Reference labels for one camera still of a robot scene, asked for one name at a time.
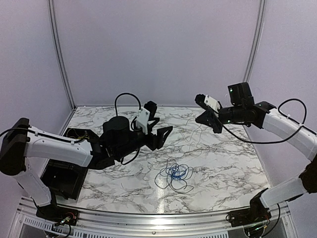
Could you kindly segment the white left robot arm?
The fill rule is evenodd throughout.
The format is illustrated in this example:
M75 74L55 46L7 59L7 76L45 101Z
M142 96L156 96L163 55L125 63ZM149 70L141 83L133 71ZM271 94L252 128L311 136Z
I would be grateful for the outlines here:
M124 157L138 152L143 146L159 150L173 127L163 127L152 133L159 121L130 128L128 118L117 116L103 123L103 133L92 139L74 139L42 131L20 118L13 127L0 136L0 171L12 176L30 195L35 204L51 220L59 220L63 213L53 200L50 189L32 171L28 158L44 158L63 161L90 170L103 170L123 162Z

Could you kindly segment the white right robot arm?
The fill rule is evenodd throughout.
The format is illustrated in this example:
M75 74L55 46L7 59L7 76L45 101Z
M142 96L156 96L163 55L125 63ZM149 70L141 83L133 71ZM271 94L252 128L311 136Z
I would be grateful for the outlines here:
M197 94L196 123L251 145L270 187L251 199L245 217L256 222L264 208L317 192L317 129L306 125L308 108L291 97L280 103L256 100L247 82L225 87L225 101Z

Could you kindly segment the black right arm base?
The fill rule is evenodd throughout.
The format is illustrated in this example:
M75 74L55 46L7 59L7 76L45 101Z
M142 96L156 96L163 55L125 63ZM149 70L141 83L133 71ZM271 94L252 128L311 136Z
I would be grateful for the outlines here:
M266 190L267 188L260 191L250 200L249 208L230 211L225 218L226 221L228 221L232 227L238 227L270 219L271 213L269 209L265 208L260 201L261 195Z

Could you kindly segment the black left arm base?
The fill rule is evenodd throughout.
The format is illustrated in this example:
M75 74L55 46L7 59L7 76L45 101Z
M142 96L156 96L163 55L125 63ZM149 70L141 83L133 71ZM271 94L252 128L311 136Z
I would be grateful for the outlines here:
M49 220L52 222L59 223L66 217L70 217L70 221L66 222L68 225L75 226L77 224L79 211L76 209L70 209L66 207L59 207L51 204L44 207L37 206L36 216Z

